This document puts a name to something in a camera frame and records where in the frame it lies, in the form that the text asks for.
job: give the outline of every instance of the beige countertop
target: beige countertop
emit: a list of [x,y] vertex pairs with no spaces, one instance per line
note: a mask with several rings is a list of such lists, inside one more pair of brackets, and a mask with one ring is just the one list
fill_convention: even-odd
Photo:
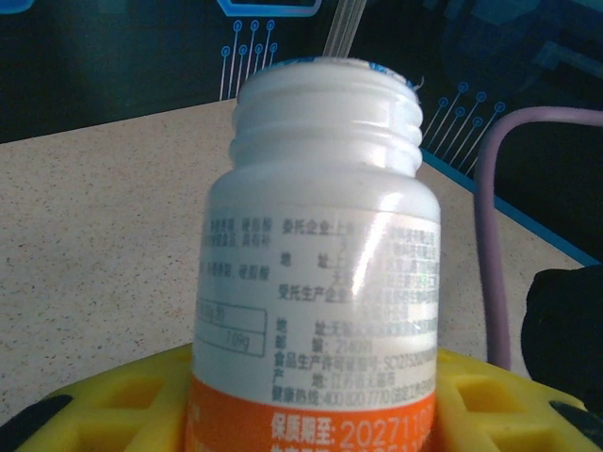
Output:
[[[192,338],[204,196],[230,168],[232,102],[0,145],[0,424],[67,383]],[[424,165],[443,209],[440,344],[483,359],[469,192]],[[534,274],[579,265],[498,215],[513,370]]]

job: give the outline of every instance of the black object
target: black object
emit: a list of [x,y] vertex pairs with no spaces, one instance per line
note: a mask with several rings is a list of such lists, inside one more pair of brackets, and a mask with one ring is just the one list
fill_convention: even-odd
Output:
[[603,450],[603,420],[591,412],[580,410],[563,402],[553,400],[549,403],[567,422]]
[[0,451],[17,450],[72,400],[70,395],[56,395],[30,405],[16,414],[0,427]]
[[528,292],[521,348],[530,376],[603,414],[603,266],[550,269]]

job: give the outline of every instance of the bottle label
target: bottle label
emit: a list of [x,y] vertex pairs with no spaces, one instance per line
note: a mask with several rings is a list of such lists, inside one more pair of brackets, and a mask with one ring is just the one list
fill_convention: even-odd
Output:
[[395,213],[208,212],[187,451],[418,451],[439,244],[437,223]]

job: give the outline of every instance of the blue border line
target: blue border line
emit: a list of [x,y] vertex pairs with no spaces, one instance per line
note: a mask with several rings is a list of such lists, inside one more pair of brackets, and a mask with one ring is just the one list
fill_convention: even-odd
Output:
[[[465,176],[458,170],[454,169],[450,165],[446,164],[445,162],[434,156],[432,153],[429,153],[425,150],[421,151],[423,152],[423,160],[425,161],[425,163],[427,163],[434,169],[440,171],[449,179],[456,182],[459,186],[465,188],[471,193],[475,192],[475,182],[473,182],[467,176]],[[597,261],[594,257],[578,249],[564,238],[559,237],[551,230],[540,224],[538,221],[535,221],[534,219],[528,217],[526,214],[510,205],[508,202],[503,201],[498,196],[495,196],[495,207],[499,212],[503,213],[516,223],[519,223],[531,233],[538,235],[540,238],[545,240],[545,242],[549,243],[557,250],[567,254],[569,257],[579,262],[583,266],[594,266],[600,264],[600,262]]]

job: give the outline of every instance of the purple cable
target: purple cable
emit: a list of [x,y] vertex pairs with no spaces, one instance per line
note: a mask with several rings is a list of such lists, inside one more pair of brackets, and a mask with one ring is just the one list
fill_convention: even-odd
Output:
[[515,127],[530,122],[567,122],[603,127],[603,111],[560,106],[523,108],[497,121],[483,141],[475,170],[475,230],[480,260],[488,363],[511,370],[511,338],[502,259],[498,245],[494,177],[498,148]]

